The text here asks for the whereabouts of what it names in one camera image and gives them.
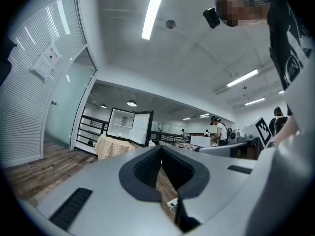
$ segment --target black railing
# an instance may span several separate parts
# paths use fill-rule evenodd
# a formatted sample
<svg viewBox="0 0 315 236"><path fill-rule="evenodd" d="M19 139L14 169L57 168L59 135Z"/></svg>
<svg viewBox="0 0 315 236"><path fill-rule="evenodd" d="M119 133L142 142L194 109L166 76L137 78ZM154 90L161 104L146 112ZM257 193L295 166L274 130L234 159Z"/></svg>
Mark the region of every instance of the black railing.
<svg viewBox="0 0 315 236"><path fill-rule="evenodd" d="M151 140L153 142L162 141L170 145L175 145L176 143L183 143L184 136L183 135L176 135L176 134L169 134L169 133L162 133L157 131L151 131ZM190 141L190 136L187 137L186 142Z"/></svg>
<svg viewBox="0 0 315 236"><path fill-rule="evenodd" d="M93 144L89 144L89 140L92 140L93 143L97 142L101 134L107 130L107 127L108 121L82 115L78 129L77 142L94 147Z"/></svg>

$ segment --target round ceiling vent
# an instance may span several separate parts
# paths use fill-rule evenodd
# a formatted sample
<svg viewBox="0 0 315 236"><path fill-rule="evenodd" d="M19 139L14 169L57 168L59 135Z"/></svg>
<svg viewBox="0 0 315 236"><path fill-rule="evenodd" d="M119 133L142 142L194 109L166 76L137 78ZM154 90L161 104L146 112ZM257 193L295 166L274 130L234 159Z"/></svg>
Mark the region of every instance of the round ceiling vent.
<svg viewBox="0 0 315 236"><path fill-rule="evenodd" d="M169 28L169 29L174 29L175 26L176 26L176 23L174 20L167 20L166 23L165 23L166 27Z"/></svg>

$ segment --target mini fridge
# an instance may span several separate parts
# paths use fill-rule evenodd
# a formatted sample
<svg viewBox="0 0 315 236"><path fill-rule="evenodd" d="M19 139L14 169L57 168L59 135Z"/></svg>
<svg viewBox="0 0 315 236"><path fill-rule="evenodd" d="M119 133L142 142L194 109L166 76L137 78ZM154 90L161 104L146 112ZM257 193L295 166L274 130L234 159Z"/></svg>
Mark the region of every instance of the mini fridge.
<svg viewBox="0 0 315 236"><path fill-rule="evenodd" d="M106 136L133 142L141 147L149 145L154 111L130 112L113 108Z"/></svg>

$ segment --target paper notice on glass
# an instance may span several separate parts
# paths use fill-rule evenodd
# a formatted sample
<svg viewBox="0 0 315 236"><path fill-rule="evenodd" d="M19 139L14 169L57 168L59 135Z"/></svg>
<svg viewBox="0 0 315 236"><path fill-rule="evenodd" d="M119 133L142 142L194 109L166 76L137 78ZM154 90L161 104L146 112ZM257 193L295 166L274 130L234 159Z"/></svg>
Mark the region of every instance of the paper notice on glass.
<svg viewBox="0 0 315 236"><path fill-rule="evenodd" d="M50 64L49 60L41 54L33 65L32 70L36 71L41 77L46 79L53 68L54 67Z"/></svg>
<svg viewBox="0 0 315 236"><path fill-rule="evenodd" d="M42 54L45 56L45 58L47 58L52 66L55 66L58 60L61 58L55 43L51 43Z"/></svg>

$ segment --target floor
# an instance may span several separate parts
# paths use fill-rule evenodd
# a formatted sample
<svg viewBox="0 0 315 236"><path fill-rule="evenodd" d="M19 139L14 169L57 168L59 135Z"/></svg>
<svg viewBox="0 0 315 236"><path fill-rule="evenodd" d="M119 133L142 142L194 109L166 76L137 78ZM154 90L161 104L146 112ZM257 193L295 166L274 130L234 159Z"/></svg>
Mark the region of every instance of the floor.
<svg viewBox="0 0 315 236"><path fill-rule="evenodd" d="M95 156L44 142L43 159L7 168L5 172L16 196L35 207L58 184L96 161ZM156 190L162 195L162 209L174 221L175 215L166 203L176 198L177 192L162 168L157 176Z"/></svg>

